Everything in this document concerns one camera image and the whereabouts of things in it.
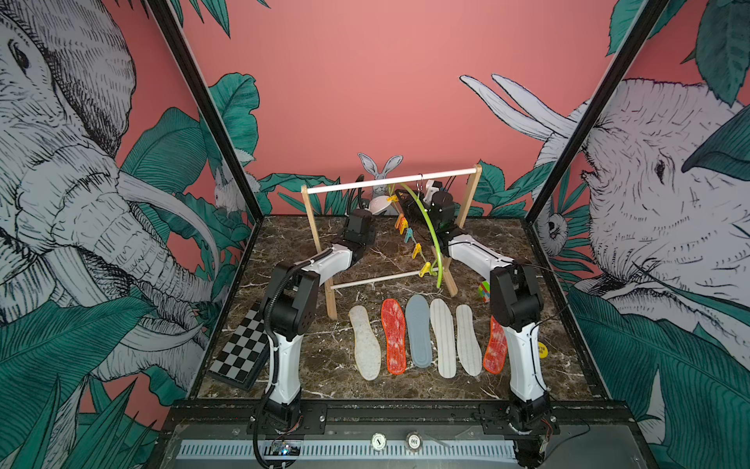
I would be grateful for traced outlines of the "white embossed foam insole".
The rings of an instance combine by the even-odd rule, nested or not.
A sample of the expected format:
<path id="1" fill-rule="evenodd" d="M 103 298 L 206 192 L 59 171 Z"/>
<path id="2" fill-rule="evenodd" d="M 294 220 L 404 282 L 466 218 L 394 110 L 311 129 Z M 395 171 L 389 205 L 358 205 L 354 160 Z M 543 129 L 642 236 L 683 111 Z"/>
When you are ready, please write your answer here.
<path id="1" fill-rule="evenodd" d="M 387 211 L 392 205 L 388 203 L 387 201 L 388 195 L 379 195 L 379 197 L 375 197 L 374 199 L 371 199 L 367 210 L 372 215 L 379 215 Z"/>

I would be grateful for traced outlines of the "green clothes hanger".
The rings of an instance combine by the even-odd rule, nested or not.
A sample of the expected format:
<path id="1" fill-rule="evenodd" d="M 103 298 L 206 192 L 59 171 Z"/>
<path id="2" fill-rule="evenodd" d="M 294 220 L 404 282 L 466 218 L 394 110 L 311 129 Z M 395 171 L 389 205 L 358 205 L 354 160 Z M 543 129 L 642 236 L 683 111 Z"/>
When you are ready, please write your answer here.
<path id="1" fill-rule="evenodd" d="M 404 215 L 405 220 L 410 227 L 417 227 L 421 230 L 425 240 L 431 242 L 435 260 L 431 264 L 431 276 L 436 278 L 436 287 L 442 288 L 445 283 L 445 256 L 441 251 L 438 233 L 435 224 L 430 218 L 428 210 L 417 195 L 414 189 L 411 189 L 406 183 L 399 183 L 395 189 L 395 195 L 398 199 L 398 206 Z"/>

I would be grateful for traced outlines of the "orange-edged felt insole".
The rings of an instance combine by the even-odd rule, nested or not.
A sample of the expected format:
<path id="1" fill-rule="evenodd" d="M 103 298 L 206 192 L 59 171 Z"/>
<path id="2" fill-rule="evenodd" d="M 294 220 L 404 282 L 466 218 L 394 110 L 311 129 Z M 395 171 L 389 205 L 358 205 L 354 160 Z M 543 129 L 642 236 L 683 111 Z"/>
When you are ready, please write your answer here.
<path id="1" fill-rule="evenodd" d="M 387 369 L 401 375 L 406 370 L 405 318 L 396 299 L 386 299 L 381 307 L 381 324 L 386 337 Z"/>
<path id="2" fill-rule="evenodd" d="M 502 373 L 505 367 L 507 354 L 508 344 L 504 328 L 500 326 L 500 323 L 494 317 L 491 317 L 490 337 L 488 346 L 484 352 L 484 359 L 482 360 L 484 369 L 495 375 Z"/>

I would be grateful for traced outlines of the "grey bubbled foam insole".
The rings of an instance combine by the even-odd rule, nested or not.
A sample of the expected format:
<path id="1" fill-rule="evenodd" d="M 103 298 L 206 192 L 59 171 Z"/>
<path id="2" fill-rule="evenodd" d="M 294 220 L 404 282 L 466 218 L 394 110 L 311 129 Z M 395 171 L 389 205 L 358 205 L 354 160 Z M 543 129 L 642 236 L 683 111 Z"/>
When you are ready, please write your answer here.
<path id="1" fill-rule="evenodd" d="M 405 320 L 411 359 L 416 367 L 425 369 L 433 361 L 430 336 L 430 308 L 427 299 L 419 294 L 407 301 Z"/>

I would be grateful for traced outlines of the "white striped fabric insole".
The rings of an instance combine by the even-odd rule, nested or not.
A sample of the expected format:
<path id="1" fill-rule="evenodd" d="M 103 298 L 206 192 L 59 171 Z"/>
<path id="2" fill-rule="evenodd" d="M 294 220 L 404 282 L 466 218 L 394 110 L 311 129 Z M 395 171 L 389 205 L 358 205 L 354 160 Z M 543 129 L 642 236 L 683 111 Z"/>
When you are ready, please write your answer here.
<path id="1" fill-rule="evenodd" d="M 430 321 L 437 341 L 437 368 L 446 379 L 456 375 L 456 342 L 453 316 L 443 299 L 436 298 L 430 305 Z"/>

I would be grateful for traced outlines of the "yellow-edged felt insole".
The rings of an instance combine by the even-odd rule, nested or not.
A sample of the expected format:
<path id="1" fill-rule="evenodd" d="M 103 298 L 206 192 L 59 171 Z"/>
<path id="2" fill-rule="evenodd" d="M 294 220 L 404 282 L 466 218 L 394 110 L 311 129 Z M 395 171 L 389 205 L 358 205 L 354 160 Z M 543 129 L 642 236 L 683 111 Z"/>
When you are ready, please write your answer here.
<path id="1" fill-rule="evenodd" d="M 373 381 L 381 369 L 380 344 L 363 306 L 351 308 L 349 318 L 355 334 L 355 365 L 364 380 Z"/>

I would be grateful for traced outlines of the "white thin insole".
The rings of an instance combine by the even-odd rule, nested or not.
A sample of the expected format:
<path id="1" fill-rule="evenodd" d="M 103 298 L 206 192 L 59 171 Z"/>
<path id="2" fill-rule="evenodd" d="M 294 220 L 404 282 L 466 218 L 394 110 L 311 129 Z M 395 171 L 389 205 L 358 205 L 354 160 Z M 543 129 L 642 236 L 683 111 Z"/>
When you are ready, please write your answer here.
<path id="1" fill-rule="evenodd" d="M 457 320 L 457 353 L 464 371 L 477 377 L 482 372 L 482 352 L 476 337 L 472 309 L 459 305 L 456 309 Z"/>

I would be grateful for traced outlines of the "yellow clothespin at hanger end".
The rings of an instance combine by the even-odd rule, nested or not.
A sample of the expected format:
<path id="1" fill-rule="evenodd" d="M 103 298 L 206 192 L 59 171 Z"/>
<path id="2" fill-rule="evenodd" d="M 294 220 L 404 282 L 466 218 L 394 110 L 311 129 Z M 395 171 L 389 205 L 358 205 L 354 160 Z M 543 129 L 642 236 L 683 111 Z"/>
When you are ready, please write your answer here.
<path id="1" fill-rule="evenodd" d="M 432 267 L 431 262 L 426 262 L 418 274 L 419 277 L 433 276 L 433 275 L 434 275 L 434 272 L 433 272 L 433 267 Z"/>

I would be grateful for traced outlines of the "multicoloured puzzle cube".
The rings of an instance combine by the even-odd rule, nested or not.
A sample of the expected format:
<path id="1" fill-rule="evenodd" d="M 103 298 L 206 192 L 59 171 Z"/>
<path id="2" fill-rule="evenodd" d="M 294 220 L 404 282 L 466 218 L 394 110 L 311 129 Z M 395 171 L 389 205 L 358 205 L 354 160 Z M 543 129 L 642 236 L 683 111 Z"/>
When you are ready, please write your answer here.
<path id="1" fill-rule="evenodd" d="M 478 287 L 478 296 L 484 303 L 490 301 L 490 285 L 488 281 L 483 281 Z"/>

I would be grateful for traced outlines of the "checkerboard calibration plate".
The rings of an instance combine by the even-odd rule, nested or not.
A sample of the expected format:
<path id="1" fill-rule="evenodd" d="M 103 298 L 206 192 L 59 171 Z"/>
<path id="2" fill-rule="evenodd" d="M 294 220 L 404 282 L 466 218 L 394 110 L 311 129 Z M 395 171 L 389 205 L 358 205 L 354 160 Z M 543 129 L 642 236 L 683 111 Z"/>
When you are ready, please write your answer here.
<path id="1" fill-rule="evenodd" d="M 269 356 L 269 339 L 260 313 L 260 302 L 256 301 L 211 363 L 208 374 L 230 386 L 249 391 L 267 365 Z"/>

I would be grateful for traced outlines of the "small green circuit board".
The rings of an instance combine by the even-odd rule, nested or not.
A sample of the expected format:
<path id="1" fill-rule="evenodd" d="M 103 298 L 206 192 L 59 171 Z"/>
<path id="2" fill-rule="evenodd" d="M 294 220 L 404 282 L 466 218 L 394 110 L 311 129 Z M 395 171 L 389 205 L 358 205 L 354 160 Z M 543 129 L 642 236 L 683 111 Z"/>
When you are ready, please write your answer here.
<path id="1" fill-rule="evenodd" d="M 269 445 L 267 448 L 267 456 L 271 458 L 298 457 L 301 454 L 301 451 L 302 447 L 299 442 L 277 441 Z"/>

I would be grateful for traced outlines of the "white perforated vent strip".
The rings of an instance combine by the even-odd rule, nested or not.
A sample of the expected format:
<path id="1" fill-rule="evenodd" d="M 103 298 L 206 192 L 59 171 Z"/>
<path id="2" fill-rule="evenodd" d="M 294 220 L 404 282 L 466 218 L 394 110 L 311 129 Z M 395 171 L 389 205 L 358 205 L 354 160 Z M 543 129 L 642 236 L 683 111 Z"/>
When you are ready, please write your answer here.
<path id="1" fill-rule="evenodd" d="M 384 451 L 375 451 L 367 441 L 295 441 L 302 447 L 298 457 L 271 458 L 266 446 L 260 446 L 264 459 L 270 461 L 291 460 L 470 460 L 492 462 L 515 462 L 514 444 L 510 441 L 453 441 L 439 443 L 425 441 L 420 451 L 410 451 L 404 441 L 390 441 Z M 185 440 L 177 453 L 179 460 L 253 460 L 253 444 L 250 441 Z"/>

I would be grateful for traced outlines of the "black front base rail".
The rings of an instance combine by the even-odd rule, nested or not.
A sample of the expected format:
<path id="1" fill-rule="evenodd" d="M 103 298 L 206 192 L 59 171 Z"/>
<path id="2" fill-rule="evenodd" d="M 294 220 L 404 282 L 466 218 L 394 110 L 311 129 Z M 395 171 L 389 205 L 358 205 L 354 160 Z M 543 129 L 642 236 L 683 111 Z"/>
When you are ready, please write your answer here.
<path id="1" fill-rule="evenodd" d="M 219 425 L 237 428 L 241 435 L 253 432 L 258 400 L 199 399 L 181 401 L 168 414 L 162 431 L 172 433 L 189 424 Z M 304 400 L 294 436 L 332 435 L 336 427 L 400 428 L 423 427 L 447 430 L 451 427 L 479 426 L 488 436 L 524 438 L 558 434 L 564 426 L 622 425 L 636 431 L 638 424 L 628 406 L 617 401 L 555 402 L 551 415 L 531 424 L 519 433 L 511 426 L 506 401 L 396 401 L 396 400 Z"/>

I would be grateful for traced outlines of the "right black frame post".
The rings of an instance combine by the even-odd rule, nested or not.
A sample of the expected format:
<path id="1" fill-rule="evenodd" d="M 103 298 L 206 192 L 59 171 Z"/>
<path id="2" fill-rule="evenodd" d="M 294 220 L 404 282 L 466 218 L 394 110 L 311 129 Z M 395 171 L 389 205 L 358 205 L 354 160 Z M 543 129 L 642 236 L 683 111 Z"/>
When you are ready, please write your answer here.
<path id="1" fill-rule="evenodd" d="M 654 29 L 655 24 L 668 3 L 668 0 L 648 0 L 640 7 L 638 15 L 636 15 L 626 37 L 614 55 L 611 65 L 607 69 L 602 83 L 593 95 L 572 136 L 568 139 L 539 196 L 535 199 L 529 212 L 527 212 L 525 222 L 528 225 L 533 224 L 538 219 L 545 203 L 552 197 L 554 189 L 556 189 L 563 179 L 572 160 L 579 154 L 585 139 L 589 136 L 597 119 L 609 104 L 617 86 L 623 80 L 630 66 L 632 66 L 636 56 L 638 56 L 643 45 L 646 43 L 648 36 Z"/>

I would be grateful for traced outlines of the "left black frame post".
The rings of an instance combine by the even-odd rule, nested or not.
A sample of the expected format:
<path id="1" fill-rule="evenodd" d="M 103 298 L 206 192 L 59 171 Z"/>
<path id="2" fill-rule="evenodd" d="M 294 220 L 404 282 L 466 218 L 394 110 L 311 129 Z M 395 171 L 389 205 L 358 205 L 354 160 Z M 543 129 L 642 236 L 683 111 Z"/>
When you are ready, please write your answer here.
<path id="1" fill-rule="evenodd" d="M 247 182 L 246 173 L 239 163 L 238 155 L 232 145 L 232 140 L 224 121 L 220 117 L 211 93 L 203 79 L 198 64 L 189 50 L 189 44 L 182 33 L 178 19 L 170 1 L 148 0 L 146 2 L 164 37 L 170 52 L 179 66 L 180 72 L 197 103 L 197 107 L 209 129 L 211 137 L 216 142 L 224 162 L 228 164 L 230 173 L 249 208 L 254 222 L 262 222 L 265 218 L 261 207 Z"/>

